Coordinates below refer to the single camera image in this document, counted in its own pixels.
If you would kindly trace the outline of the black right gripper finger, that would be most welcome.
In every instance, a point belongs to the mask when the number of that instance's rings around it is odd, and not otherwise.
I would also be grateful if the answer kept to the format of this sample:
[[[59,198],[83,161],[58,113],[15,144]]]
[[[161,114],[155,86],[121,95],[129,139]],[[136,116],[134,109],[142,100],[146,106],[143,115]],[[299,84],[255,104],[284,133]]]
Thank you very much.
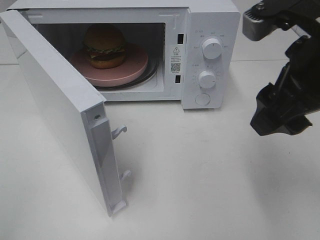
[[[262,112],[263,110],[267,110],[270,108],[273,102],[273,90],[274,85],[272,83],[268,83],[263,89],[259,91],[256,96],[256,111],[255,114]]]
[[[303,115],[296,116],[289,121],[284,121],[272,112],[263,109],[254,114],[250,121],[250,125],[260,136],[277,133],[294,136],[302,133],[313,124]]]

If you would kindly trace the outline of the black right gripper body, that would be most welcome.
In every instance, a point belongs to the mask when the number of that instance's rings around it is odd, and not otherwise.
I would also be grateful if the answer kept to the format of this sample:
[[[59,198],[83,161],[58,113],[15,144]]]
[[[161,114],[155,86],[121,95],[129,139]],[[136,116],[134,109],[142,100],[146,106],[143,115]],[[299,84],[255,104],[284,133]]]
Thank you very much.
[[[320,110],[320,23],[301,27],[300,36],[285,51],[283,67],[271,95],[271,112],[278,118],[296,118]]]

